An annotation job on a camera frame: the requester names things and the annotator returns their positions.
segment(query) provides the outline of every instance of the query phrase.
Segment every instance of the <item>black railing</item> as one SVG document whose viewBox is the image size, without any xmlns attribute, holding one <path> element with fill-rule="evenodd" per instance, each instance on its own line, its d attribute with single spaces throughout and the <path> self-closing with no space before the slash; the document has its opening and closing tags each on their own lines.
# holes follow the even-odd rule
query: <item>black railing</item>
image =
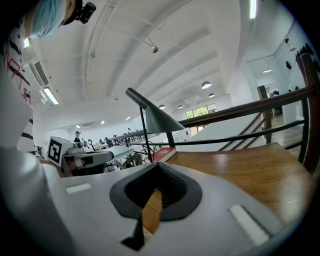
<svg viewBox="0 0 320 256">
<path fill-rule="evenodd" d="M 301 146 L 299 158 L 298 160 L 303 163 L 307 151 L 308 138 L 309 138 L 309 104 L 308 98 L 312 98 L 317 95 L 315 86 L 309 86 L 305 88 L 301 88 L 299 90 L 295 90 L 292 92 L 288 92 L 279 96 L 266 98 L 258 101 L 254 101 L 251 103 L 231 107 L 229 109 L 221 110 L 218 112 L 182 120 L 179 123 L 182 124 L 186 128 L 195 127 L 195 126 L 203 126 L 211 123 L 226 121 L 234 118 L 239 118 L 255 113 L 261 113 L 264 111 L 269 111 L 273 108 L 280 107 L 283 105 L 291 104 L 294 102 L 301 101 L 302 102 L 302 113 L 304 120 L 297 120 L 285 125 L 264 129 L 261 131 L 251 132 L 248 134 L 240 134 L 237 136 L 231 136 L 227 138 L 219 138 L 219 139 L 206 139 L 206 140 L 196 140 L 196 141 L 184 141 L 184 142 L 174 142 L 172 132 L 167 132 L 168 143 L 153 143 L 154 146 L 187 146 L 187 145 L 203 145 L 203 144 L 215 144 L 215 143 L 225 143 L 225 142 L 234 142 L 239 140 L 246 140 L 253 138 L 251 142 L 249 142 L 247 146 L 252 144 L 259 136 L 268 135 L 272 133 L 276 133 L 279 131 L 283 131 L 285 129 L 292 128 L 297 125 L 303 124 L 303 132 L 302 132 L 302 140 L 291 145 L 286 146 L 286 149 L 292 149 L 294 147 Z M 112 140 L 121 140 L 129 137 L 143 136 L 144 132 L 136 131 L 126 135 L 118 136 L 112 138 Z M 117 145 L 126 144 L 128 146 L 133 145 L 146 145 L 145 143 L 117 143 Z"/>
</svg>

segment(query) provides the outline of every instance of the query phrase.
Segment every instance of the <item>gray lamp shade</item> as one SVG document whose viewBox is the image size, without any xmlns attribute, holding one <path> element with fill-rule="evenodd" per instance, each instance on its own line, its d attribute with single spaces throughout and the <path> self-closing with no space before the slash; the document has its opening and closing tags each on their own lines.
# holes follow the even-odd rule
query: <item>gray lamp shade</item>
<svg viewBox="0 0 320 256">
<path fill-rule="evenodd" d="M 148 133 L 168 133 L 185 128 L 134 89 L 128 88 L 125 94 L 145 110 L 146 130 Z"/>
</svg>

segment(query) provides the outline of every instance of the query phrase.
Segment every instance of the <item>fluorescent light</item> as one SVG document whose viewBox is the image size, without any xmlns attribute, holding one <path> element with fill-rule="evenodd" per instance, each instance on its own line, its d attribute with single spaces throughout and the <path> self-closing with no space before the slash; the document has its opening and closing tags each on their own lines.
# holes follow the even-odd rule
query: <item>fluorescent light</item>
<svg viewBox="0 0 320 256">
<path fill-rule="evenodd" d="M 50 98 L 50 100 L 53 102 L 53 104 L 58 105 L 59 102 L 56 100 L 55 96 L 51 93 L 50 89 L 48 87 L 43 89 L 46 95 Z"/>
<path fill-rule="evenodd" d="M 26 48 L 29 46 L 30 46 L 30 42 L 29 42 L 29 38 L 27 38 L 26 40 L 24 40 L 24 47 L 23 48 Z"/>
<path fill-rule="evenodd" d="M 257 0 L 250 0 L 250 19 L 254 19 L 257 13 Z"/>
</svg>

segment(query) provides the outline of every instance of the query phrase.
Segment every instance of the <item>window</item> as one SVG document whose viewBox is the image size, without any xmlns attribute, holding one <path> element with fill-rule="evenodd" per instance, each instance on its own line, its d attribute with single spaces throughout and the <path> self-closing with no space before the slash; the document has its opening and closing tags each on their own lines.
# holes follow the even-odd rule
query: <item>window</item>
<svg viewBox="0 0 320 256">
<path fill-rule="evenodd" d="M 194 113 L 192 110 L 185 112 L 186 119 L 194 118 Z"/>
<path fill-rule="evenodd" d="M 218 111 L 216 103 L 208 105 L 207 108 L 209 113 L 214 113 Z"/>
<path fill-rule="evenodd" d="M 192 110 L 194 117 L 200 117 L 209 114 L 207 106 L 202 106 Z"/>
<path fill-rule="evenodd" d="M 190 119 L 190 118 L 200 117 L 200 116 L 207 115 L 209 113 L 214 113 L 217 111 L 218 109 L 217 109 L 216 103 L 212 103 L 210 105 L 206 105 L 206 106 L 195 108 L 193 110 L 186 111 L 185 118 Z"/>
<path fill-rule="evenodd" d="M 186 111 L 185 117 L 186 117 L 186 119 L 190 119 L 190 118 L 195 118 L 195 117 L 207 115 L 209 113 L 214 113 L 217 111 L 218 111 L 218 109 L 217 109 L 216 103 L 212 103 L 210 105 L 206 105 L 206 106 L 195 108 L 193 110 Z M 206 127 L 207 127 L 207 125 L 190 127 L 189 128 L 190 136 L 192 137 L 192 136 L 196 135 L 198 132 L 200 132 L 202 129 L 204 129 Z"/>
</svg>

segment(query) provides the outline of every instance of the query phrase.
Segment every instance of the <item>white ceiling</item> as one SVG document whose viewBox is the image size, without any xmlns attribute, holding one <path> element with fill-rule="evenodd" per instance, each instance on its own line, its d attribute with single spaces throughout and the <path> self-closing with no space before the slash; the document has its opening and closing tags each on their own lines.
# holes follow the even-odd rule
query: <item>white ceiling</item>
<svg viewBox="0 0 320 256">
<path fill-rule="evenodd" d="M 48 37 L 31 40 L 60 103 L 37 102 L 33 105 L 37 111 L 62 115 L 72 108 L 75 114 L 78 104 L 82 110 L 88 104 L 92 111 L 92 102 L 112 108 L 114 98 L 119 98 L 117 107 L 123 114 L 117 111 L 120 116 L 115 117 L 108 111 L 104 117 L 112 123 L 139 114 L 138 106 L 133 110 L 135 105 L 125 95 L 129 87 L 156 105 L 172 108 L 192 97 L 201 96 L 203 103 L 209 101 L 209 93 L 226 94 L 226 70 L 232 71 L 236 59 L 242 59 L 239 45 L 248 41 L 248 36 L 242 42 L 240 38 L 245 30 L 240 7 L 249 12 L 249 0 L 92 2 L 97 9 L 86 25 L 73 22 Z M 148 37 L 159 48 L 157 53 L 152 53 Z M 204 81 L 212 86 L 202 90 Z"/>
<path fill-rule="evenodd" d="M 272 71 L 264 73 L 264 71 L 271 70 L 265 58 L 249 62 L 248 67 L 258 86 L 276 83 Z"/>
</svg>

